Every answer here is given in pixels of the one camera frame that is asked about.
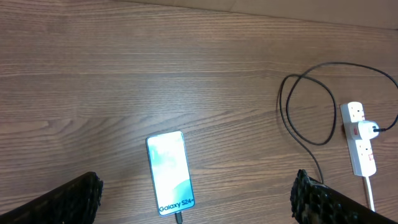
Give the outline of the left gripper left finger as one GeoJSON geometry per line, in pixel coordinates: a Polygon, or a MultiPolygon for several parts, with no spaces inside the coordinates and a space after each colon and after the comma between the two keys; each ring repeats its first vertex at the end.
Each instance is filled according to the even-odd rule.
{"type": "Polygon", "coordinates": [[[3,224],[92,224],[101,205],[103,181],[87,172],[1,215],[3,224]]]}

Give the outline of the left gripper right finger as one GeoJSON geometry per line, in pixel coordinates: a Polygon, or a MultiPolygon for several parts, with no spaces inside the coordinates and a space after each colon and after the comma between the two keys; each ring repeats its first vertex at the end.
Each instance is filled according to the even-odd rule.
{"type": "Polygon", "coordinates": [[[397,224],[300,169],[290,194],[292,217],[299,224],[397,224]]]}

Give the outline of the Galaxy S24+ smartphone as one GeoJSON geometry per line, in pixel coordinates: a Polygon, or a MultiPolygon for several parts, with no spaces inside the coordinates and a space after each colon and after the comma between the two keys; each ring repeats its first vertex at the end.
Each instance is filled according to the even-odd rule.
{"type": "Polygon", "coordinates": [[[195,206],[183,133],[174,131],[146,139],[158,214],[162,217],[195,206]]]}

